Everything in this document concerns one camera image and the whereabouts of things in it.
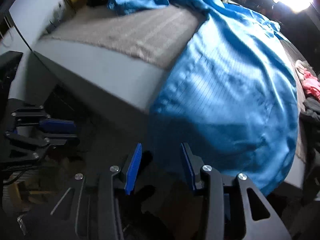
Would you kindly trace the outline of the checkered bed cover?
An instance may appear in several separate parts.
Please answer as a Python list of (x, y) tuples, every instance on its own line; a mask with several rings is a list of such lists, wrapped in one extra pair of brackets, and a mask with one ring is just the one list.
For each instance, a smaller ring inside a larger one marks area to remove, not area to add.
[(149, 148), (150, 106), (204, 20), (174, 5), (125, 16), (85, 7), (35, 52), (85, 104)]

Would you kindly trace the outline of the blue garment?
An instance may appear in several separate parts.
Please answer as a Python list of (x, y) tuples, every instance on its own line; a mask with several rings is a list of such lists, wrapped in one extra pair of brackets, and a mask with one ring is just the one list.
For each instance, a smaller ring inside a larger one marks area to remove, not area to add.
[(109, 0), (118, 15), (180, 5), (205, 20), (173, 65), (149, 110), (154, 160), (182, 174), (179, 148), (223, 174), (241, 172), (267, 195), (286, 178), (298, 134), (295, 78), (280, 27), (221, 0)]

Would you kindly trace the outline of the pink garment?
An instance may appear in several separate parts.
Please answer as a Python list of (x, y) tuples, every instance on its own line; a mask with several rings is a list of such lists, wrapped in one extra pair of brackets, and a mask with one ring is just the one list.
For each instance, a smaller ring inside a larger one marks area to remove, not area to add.
[(295, 71), (298, 75), (305, 94), (307, 96), (313, 96), (317, 101), (319, 101), (319, 79), (313, 72), (313, 69), (308, 64), (308, 62), (297, 60), (295, 62)]

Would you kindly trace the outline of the dark grey garment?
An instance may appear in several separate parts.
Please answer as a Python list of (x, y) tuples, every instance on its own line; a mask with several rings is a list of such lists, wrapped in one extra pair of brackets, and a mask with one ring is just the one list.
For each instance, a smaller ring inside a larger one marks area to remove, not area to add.
[(305, 110), (300, 113), (300, 119), (305, 126), (319, 128), (319, 101), (313, 96), (303, 102)]

